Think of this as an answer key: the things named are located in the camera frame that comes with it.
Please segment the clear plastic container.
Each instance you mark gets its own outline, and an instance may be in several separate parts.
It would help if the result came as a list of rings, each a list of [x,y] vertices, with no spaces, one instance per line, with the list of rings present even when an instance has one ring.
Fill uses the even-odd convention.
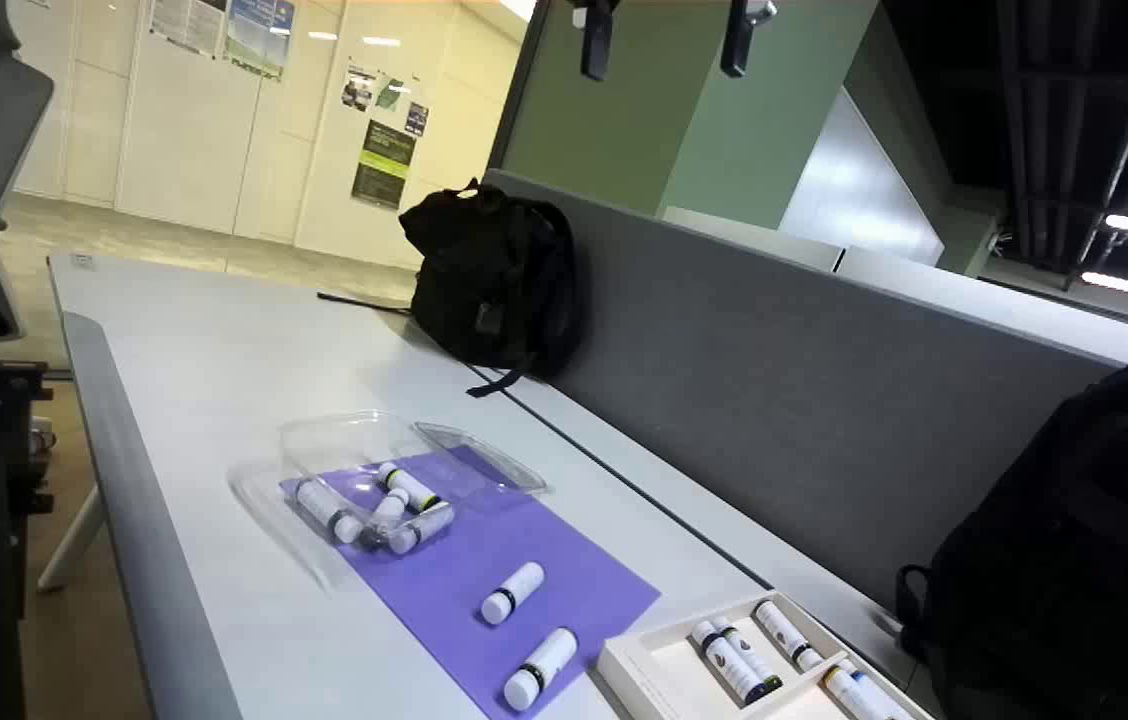
[[[457,519],[489,519],[550,491],[550,482],[511,452],[437,419],[386,410],[315,416],[282,422],[275,442],[275,457],[239,462],[226,476],[226,486],[318,587],[344,585],[355,561],[390,556],[390,531],[363,534],[363,524],[384,495],[381,462],[413,470],[457,508]],[[360,515],[360,534],[350,544],[337,544],[300,511],[294,486],[302,478],[324,478],[350,504]]]

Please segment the white bottle in container back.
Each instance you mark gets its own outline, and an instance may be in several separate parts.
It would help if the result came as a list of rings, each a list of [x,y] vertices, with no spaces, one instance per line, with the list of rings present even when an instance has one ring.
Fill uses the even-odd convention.
[[[381,486],[401,491],[407,511],[427,511],[427,508],[442,504],[427,482],[420,482],[401,462],[381,462],[377,470],[381,470]]]

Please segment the white bottle in container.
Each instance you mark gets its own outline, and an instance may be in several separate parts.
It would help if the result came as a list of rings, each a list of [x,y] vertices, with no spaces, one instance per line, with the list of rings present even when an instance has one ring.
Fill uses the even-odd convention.
[[[381,486],[401,491],[407,511],[427,511],[427,508],[442,504],[427,482],[420,482],[401,462],[381,462],[377,470],[381,470]]]
[[[401,515],[407,511],[407,498],[413,495],[405,486],[386,486],[381,504],[370,508],[363,534],[386,534],[401,524]]]
[[[350,544],[360,534],[360,515],[350,504],[324,478],[302,478],[294,486],[294,504],[306,519],[315,519],[337,544]]]
[[[420,511],[420,515],[394,524],[390,534],[386,534],[386,553],[390,556],[407,556],[420,544],[427,544],[430,534],[439,534],[451,519],[457,519],[457,508],[451,504],[437,504],[437,508]]]

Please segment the white bottle in container middle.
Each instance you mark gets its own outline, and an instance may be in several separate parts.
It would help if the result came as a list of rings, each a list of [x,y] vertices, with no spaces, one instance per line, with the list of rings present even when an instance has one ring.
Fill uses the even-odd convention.
[[[407,498],[413,495],[405,486],[386,486],[381,504],[370,508],[363,534],[386,534],[401,524],[401,515],[407,511]]]

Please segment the white bottle in container front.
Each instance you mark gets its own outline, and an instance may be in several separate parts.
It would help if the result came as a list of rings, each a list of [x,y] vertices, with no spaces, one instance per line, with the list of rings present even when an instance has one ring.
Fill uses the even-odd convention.
[[[390,534],[386,534],[386,553],[390,556],[407,556],[420,544],[427,544],[430,534],[439,534],[451,519],[457,519],[457,508],[451,504],[437,504],[437,508],[420,511],[420,515],[394,524]]]

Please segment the white bottle in container left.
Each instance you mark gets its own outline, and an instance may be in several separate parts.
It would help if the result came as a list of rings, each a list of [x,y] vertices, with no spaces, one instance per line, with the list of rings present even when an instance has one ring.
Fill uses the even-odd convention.
[[[350,504],[324,478],[302,478],[294,486],[294,504],[306,519],[315,519],[337,544],[350,544],[360,534],[360,515]]]

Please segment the black backpack on table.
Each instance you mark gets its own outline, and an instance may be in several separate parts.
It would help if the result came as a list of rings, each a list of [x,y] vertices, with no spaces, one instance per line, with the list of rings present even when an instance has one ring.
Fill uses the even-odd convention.
[[[466,181],[427,191],[401,226],[420,251],[407,315],[448,354],[494,368],[476,397],[567,368],[588,300],[575,237],[554,205]]]

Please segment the grey desk partition panel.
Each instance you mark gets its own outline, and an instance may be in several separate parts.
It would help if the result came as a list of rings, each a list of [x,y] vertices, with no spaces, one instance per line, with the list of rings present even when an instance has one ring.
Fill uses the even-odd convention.
[[[554,386],[870,601],[988,495],[1128,318],[857,258],[838,271],[494,173],[562,211],[588,327]]]

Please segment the white bottle on mat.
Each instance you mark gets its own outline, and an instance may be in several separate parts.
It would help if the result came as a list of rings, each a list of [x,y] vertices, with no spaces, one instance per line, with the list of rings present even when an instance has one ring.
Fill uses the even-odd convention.
[[[511,710],[527,710],[550,679],[567,666],[575,657],[581,639],[570,629],[550,629],[505,679],[500,697]]]
[[[505,623],[539,585],[544,566],[537,561],[520,565],[480,601],[480,620],[489,629]]]

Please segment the purple mat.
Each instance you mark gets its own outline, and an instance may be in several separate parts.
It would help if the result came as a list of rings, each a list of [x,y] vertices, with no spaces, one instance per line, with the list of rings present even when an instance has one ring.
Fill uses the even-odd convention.
[[[527,561],[544,566],[544,585],[489,629],[480,601]],[[451,519],[407,556],[350,566],[489,720],[537,720],[612,636],[661,601],[639,573],[544,498],[489,519]],[[527,710],[511,710],[500,689],[550,629],[570,629],[581,646]]]

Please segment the white bottle in tray middle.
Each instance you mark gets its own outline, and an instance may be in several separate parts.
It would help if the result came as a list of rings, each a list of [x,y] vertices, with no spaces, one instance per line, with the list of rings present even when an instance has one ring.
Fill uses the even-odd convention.
[[[793,666],[807,672],[821,665],[821,646],[771,601],[758,601],[752,620]]]

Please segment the white bottle in tray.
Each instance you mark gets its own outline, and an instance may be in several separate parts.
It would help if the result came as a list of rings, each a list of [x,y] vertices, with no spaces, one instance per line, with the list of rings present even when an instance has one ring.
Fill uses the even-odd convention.
[[[779,689],[779,675],[749,651],[731,623],[701,620],[687,639],[740,707]]]
[[[824,672],[824,693],[850,714],[850,720],[912,720],[912,710],[865,666],[835,665]]]
[[[821,665],[821,646],[771,601],[758,601],[752,620],[793,666],[807,672]]]

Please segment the white compartment tray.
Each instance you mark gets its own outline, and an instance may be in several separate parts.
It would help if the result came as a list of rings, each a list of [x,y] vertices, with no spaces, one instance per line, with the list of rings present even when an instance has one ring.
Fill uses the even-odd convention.
[[[779,646],[758,633],[752,606],[771,601],[815,646],[821,665],[800,672]],[[740,707],[711,666],[694,657],[687,633],[701,620],[731,623],[749,651],[779,675],[779,689],[763,699]],[[828,693],[824,672],[835,665],[857,665],[878,679],[912,720],[930,720],[906,693],[898,693],[878,666],[857,657],[838,636],[830,636],[815,616],[782,594],[742,594],[711,610],[673,620],[653,633],[629,633],[604,642],[599,679],[618,699],[629,720],[850,720]]]

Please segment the white bottle in tray left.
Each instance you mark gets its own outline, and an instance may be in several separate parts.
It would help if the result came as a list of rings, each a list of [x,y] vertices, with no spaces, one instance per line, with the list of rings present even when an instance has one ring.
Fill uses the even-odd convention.
[[[687,639],[740,707],[779,689],[779,675],[749,651],[731,623],[701,620]]]

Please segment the black backpack at right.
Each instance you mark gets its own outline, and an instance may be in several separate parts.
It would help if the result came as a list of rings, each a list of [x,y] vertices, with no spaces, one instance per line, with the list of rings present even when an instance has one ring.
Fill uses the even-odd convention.
[[[944,720],[1128,720],[1128,368],[894,573],[894,616]]]

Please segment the white bottle in tray right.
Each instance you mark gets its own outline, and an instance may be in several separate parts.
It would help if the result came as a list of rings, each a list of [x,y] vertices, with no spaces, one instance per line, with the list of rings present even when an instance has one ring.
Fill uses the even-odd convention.
[[[850,720],[912,720],[912,710],[865,666],[835,665],[824,672],[824,693],[850,714]]]

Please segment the white bottle on mat front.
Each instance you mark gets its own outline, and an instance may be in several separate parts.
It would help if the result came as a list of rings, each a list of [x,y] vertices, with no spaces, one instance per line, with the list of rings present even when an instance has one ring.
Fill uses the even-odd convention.
[[[527,710],[550,679],[567,666],[575,657],[581,639],[570,629],[550,629],[505,679],[500,697],[511,710]]]

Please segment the green black wall poster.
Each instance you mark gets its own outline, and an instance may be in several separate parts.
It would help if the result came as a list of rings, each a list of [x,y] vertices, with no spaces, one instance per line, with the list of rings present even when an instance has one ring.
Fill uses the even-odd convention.
[[[413,156],[414,139],[407,133],[370,118],[350,173],[350,197],[377,207],[394,207],[405,200]]]

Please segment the wall poster top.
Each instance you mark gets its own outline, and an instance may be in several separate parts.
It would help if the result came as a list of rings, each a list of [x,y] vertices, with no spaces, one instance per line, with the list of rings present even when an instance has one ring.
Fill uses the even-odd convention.
[[[146,29],[177,49],[226,58],[263,79],[288,69],[294,29],[291,0],[151,0]]]

